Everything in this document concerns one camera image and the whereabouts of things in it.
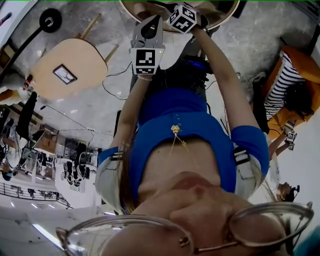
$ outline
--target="eyeglasses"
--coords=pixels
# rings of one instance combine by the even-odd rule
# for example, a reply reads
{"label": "eyeglasses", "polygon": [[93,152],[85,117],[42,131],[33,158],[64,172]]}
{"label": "eyeglasses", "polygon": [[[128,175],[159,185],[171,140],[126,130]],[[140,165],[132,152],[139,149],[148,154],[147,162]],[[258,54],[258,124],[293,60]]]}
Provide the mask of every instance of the eyeglasses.
{"label": "eyeglasses", "polygon": [[179,225],[166,219],[142,215],[97,217],[82,222],[71,230],[57,228],[56,233],[63,249],[71,256],[191,256],[238,245],[272,252],[284,243],[287,250],[288,245],[293,250],[313,216],[310,203],[256,204],[237,212],[229,219],[226,243],[203,248],[196,247],[192,235]]}

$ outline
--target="ceiling light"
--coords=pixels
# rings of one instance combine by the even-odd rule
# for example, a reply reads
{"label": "ceiling light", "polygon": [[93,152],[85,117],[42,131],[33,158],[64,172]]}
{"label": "ceiling light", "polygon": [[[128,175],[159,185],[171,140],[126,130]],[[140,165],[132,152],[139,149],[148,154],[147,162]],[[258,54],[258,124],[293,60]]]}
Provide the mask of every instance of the ceiling light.
{"label": "ceiling light", "polygon": [[111,212],[107,212],[107,211],[104,212],[104,214],[105,214],[105,215],[107,215],[107,214],[108,214],[108,215],[116,215],[115,213],[111,213]]}
{"label": "ceiling light", "polygon": [[[63,248],[61,246],[61,242],[58,238],[56,238],[54,235],[50,234],[48,231],[46,231],[39,224],[32,224],[32,226],[36,230],[38,230],[42,235],[44,235],[47,239],[49,239],[52,243],[54,243],[57,247],[59,247],[61,250],[63,250]],[[85,248],[83,248],[81,246],[77,246],[75,244],[68,244],[68,247],[70,247],[71,249],[78,251],[78,252],[84,252],[86,250]]]}

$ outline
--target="eyeglass frame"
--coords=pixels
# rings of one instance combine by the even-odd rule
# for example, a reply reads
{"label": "eyeglass frame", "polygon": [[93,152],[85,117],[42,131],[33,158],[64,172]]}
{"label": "eyeglass frame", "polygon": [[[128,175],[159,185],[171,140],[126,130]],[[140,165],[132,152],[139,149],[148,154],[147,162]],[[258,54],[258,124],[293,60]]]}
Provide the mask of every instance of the eyeglass frame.
{"label": "eyeglass frame", "polygon": [[[237,245],[243,245],[243,246],[246,246],[249,248],[262,248],[262,247],[268,248],[268,247],[280,246],[280,245],[284,244],[285,242],[287,242],[288,240],[293,239],[294,237],[300,235],[305,230],[305,228],[309,225],[309,223],[311,222],[311,220],[314,216],[314,211],[312,210],[311,206],[312,206],[311,202],[309,202],[307,205],[304,205],[301,203],[295,203],[295,202],[267,202],[267,203],[260,203],[260,204],[252,205],[250,207],[247,207],[245,209],[242,209],[242,210],[236,212],[228,221],[229,230],[232,234],[232,238],[235,241],[228,242],[228,243],[221,244],[221,245],[217,245],[214,247],[206,247],[206,248],[195,247],[190,233],[188,231],[186,231],[184,228],[182,228],[181,226],[179,226],[179,225],[177,225],[167,219],[160,218],[160,217],[154,217],[154,216],[144,216],[144,215],[134,215],[134,214],[133,215],[117,215],[117,216],[112,216],[112,217],[111,216],[96,217],[96,218],[84,221],[82,223],[79,223],[78,225],[74,226],[70,230],[66,230],[66,229],[58,227],[58,228],[56,228],[56,234],[57,234],[59,240],[61,241],[62,248],[68,254],[72,253],[68,250],[68,245],[67,245],[68,236],[70,234],[72,234],[73,232],[79,231],[83,228],[92,227],[93,224],[94,224],[94,227],[98,227],[101,225],[112,225],[112,224],[116,225],[116,224],[119,224],[119,221],[128,221],[128,223],[129,222],[136,223],[136,221],[138,221],[138,222],[142,222],[145,224],[155,224],[158,226],[163,225],[163,226],[169,226],[169,227],[176,228],[185,234],[185,237],[183,237],[183,239],[182,239],[183,241],[185,241],[187,238],[187,241],[184,243],[181,243],[181,242],[183,242],[181,240],[179,241],[180,247],[183,248],[185,245],[190,245],[193,255],[198,255],[201,253],[211,252],[211,251],[220,250],[220,249],[233,247],[233,246],[237,246]],[[236,218],[241,218],[245,215],[252,215],[252,214],[262,214],[262,213],[263,214],[266,214],[266,213],[275,214],[276,212],[280,212],[280,211],[282,211],[282,213],[288,212],[288,213],[294,213],[294,214],[300,215],[300,222],[302,220],[301,219],[302,216],[303,216],[303,218],[308,218],[308,221],[306,223],[304,223],[298,229],[298,227],[300,225],[300,222],[299,222],[295,231],[290,233],[289,235],[286,235],[285,237],[278,239],[276,241],[265,242],[265,243],[247,241],[247,240],[241,238],[239,235],[237,235],[236,232],[234,232],[232,230],[231,223]]]}

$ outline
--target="concrete floor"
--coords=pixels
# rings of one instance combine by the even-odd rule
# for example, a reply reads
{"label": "concrete floor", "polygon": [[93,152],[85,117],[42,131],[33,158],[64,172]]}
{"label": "concrete floor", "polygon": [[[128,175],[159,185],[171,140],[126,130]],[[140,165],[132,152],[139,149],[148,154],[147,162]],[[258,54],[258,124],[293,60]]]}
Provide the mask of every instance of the concrete floor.
{"label": "concrete floor", "polygon": [[[16,28],[11,37],[13,43],[19,47],[38,28],[41,13],[52,7],[61,11],[62,26],[52,34],[42,32],[23,51],[15,62],[22,74],[28,73],[44,49],[48,52],[62,40],[82,33],[98,13],[102,14],[102,19],[86,39],[98,48],[103,57],[119,43],[118,51],[108,63],[109,74],[126,69],[131,61],[128,50],[135,21],[117,1],[40,1]],[[290,2],[248,1],[241,17],[232,17],[213,34],[212,39],[229,58],[235,71],[241,73],[243,87],[250,99],[252,88],[248,80],[261,70],[273,68],[281,47],[279,37],[283,36],[289,45],[301,49],[308,45],[314,29],[315,24]],[[190,38],[191,35],[164,33],[166,50],[160,63],[161,68],[166,69],[174,64]],[[208,78],[208,85],[215,80],[213,75]],[[121,75],[106,78],[104,84],[111,93],[125,99],[129,93],[130,80],[131,72],[128,70]],[[207,90],[207,100],[212,115],[217,119],[224,118],[224,104],[216,83]],[[109,95],[101,84],[97,84],[94,88],[63,100],[47,102],[40,99],[35,111],[38,112],[44,104],[49,104],[83,126],[96,131],[92,134],[48,107],[41,110],[43,120],[55,129],[62,130],[61,134],[91,141],[90,145],[94,147],[108,148],[114,133],[116,113],[122,108],[124,100]]]}

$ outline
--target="lips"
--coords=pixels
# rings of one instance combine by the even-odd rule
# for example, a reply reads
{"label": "lips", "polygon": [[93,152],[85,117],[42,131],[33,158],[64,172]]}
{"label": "lips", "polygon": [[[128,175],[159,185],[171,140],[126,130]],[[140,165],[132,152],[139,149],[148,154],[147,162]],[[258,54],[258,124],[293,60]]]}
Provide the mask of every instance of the lips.
{"label": "lips", "polygon": [[189,190],[194,187],[211,188],[213,185],[200,175],[189,172],[184,174],[185,177],[180,179],[174,186],[173,190]]}

